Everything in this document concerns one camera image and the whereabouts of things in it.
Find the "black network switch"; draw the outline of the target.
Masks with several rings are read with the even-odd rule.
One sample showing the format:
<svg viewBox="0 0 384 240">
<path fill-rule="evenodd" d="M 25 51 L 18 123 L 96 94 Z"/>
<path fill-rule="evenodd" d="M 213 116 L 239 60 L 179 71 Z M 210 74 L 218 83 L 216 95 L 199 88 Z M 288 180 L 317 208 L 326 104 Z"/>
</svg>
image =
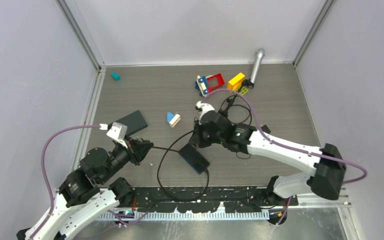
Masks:
<svg viewBox="0 0 384 240">
<path fill-rule="evenodd" d="M 208 170 L 209 161 L 191 144 L 184 145 L 178 154 L 188 163 L 198 174 Z"/>
</svg>

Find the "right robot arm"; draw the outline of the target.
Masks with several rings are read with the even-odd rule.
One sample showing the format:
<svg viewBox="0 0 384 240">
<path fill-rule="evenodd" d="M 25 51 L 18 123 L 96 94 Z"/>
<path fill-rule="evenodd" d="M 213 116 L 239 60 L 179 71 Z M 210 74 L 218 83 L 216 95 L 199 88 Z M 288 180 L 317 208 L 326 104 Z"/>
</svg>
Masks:
<svg viewBox="0 0 384 240">
<path fill-rule="evenodd" d="M 332 160 L 339 157 L 336 146 L 308 146 L 284 140 L 248 124 L 231 124 L 221 114 L 210 110 L 194 121 L 189 143 L 197 148 L 221 144 L 234 153 L 263 156 L 290 165 L 300 173 L 273 176 L 265 192 L 271 205 L 279 205 L 293 195 L 314 193 L 327 199 L 338 200 L 347 167 Z"/>
</svg>

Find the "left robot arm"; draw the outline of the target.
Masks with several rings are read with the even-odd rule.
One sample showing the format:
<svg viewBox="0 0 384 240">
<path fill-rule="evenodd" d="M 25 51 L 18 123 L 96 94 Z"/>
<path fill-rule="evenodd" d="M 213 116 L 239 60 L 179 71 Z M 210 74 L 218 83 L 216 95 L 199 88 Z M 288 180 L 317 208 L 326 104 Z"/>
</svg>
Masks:
<svg viewBox="0 0 384 240">
<path fill-rule="evenodd" d="M 32 227 L 19 230 L 19 240 L 72 240 L 103 213 L 115 207 L 133 204 L 135 191 L 123 177 L 117 178 L 107 189 L 105 184 L 127 163 L 139 165 L 154 144 L 149 140 L 127 139 L 123 146 L 107 152 L 101 147 L 91 149 L 58 188 L 52 205 Z"/>
</svg>

